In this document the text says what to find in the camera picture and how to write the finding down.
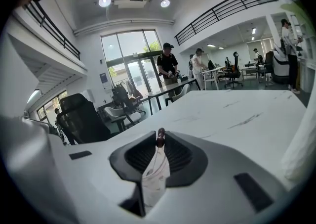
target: sign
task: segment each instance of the sign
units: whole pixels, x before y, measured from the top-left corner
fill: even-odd
[[[107,75],[105,73],[100,74],[100,79],[102,83],[106,83],[108,81]]]

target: white shirt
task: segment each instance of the white shirt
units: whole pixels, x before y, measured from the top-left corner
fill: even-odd
[[[284,40],[286,55],[296,55],[295,45],[298,44],[298,41],[294,39],[293,33],[285,27],[282,27],[282,39]]]
[[[192,66],[193,66],[193,73],[194,74],[199,74],[200,72],[202,72],[202,67],[200,67],[195,61],[194,59],[197,59],[197,61],[199,62],[199,64],[202,64],[202,58],[200,56],[197,56],[196,54],[192,57]]]
[[[258,60],[258,58],[259,58],[259,53],[258,52],[256,52],[255,53],[255,62],[256,62],[256,64],[258,64],[259,63],[259,60]]]

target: railing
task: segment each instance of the railing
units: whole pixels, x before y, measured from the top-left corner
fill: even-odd
[[[79,50],[62,34],[38,2],[30,2],[29,5],[25,5],[25,9],[30,12],[39,25],[47,30],[64,49],[67,49],[80,60]]]
[[[178,44],[181,45],[200,31],[228,16],[272,1],[277,0],[225,0],[195,19],[192,23],[180,31],[175,38],[177,39]]]

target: black cap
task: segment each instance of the black cap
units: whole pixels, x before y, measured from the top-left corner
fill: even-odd
[[[170,45],[169,43],[164,43],[163,44],[163,49],[165,49],[165,48],[174,48],[174,46]]]
[[[284,26],[285,24],[288,24],[289,26],[291,26],[291,23],[289,23],[285,18],[281,20],[281,24],[282,26]]]

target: white chair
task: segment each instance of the white chair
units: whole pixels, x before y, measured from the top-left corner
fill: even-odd
[[[166,98],[166,106],[168,106],[168,101],[171,100],[171,102],[174,102],[176,100],[178,100],[179,98],[181,98],[182,96],[184,96],[186,93],[188,93],[190,91],[190,84],[185,84],[184,87],[182,88],[182,91],[180,94],[175,95],[173,97],[168,97]]]
[[[112,122],[123,122],[123,127],[129,127],[130,125],[135,125],[135,122],[140,121],[140,113],[134,112],[130,115],[127,115],[123,109],[113,109],[111,107],[105,107],[104,111],[108,114]]]

